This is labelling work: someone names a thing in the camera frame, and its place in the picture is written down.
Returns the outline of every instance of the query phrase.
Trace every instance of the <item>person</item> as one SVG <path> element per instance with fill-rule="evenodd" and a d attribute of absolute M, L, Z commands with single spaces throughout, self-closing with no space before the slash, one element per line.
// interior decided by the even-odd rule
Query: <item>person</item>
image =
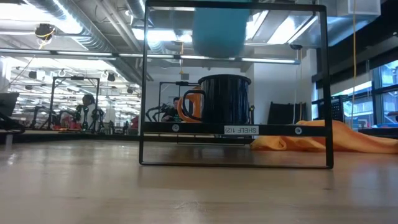
<path fill-rule="evenodd" d="M 179 97 L 173 99 L 173 107 L 169 108 L 162 117 L 162 122 L 181 122 L 181 118 L 177 112 Z"/>
<path fill-rule="evenodd" d="M 83 106 L 86 106 L 88 108 L 88 112 L 87 112 L 87 123 L 88 123 L 88 127 L 90 128 L 94 117 L 93 117 L 93 111 L 95 110 L 95 99 L 94 96 L 92 94 L 86 94 L 83 96 Z M 82 109 L 81 111 L 81 122 L 83 123 L 84 119 L 84 111 Z"/>

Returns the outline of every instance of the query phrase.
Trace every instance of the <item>mug handle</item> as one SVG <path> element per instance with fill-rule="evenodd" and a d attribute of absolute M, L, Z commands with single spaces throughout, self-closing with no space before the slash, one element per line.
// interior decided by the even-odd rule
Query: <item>mug handle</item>
<path fill-rule="evenodd" d="M 191 119 L 197 120 L 197 121 L 201 121 L 201 118 L 197 118 L 194 115 L 190 114 L 187 110 L 187 106 L 185 106 L 185 98 L 187 97 L 188 94 L 190 93 L 199 93 L 202 94 L 205 97 L 206 100 L 206 93 L 203 90 L 188 90 L 184 93 L 184 95 L 182 96 L 182 109 L 184 111 L 184 113 Z"/>

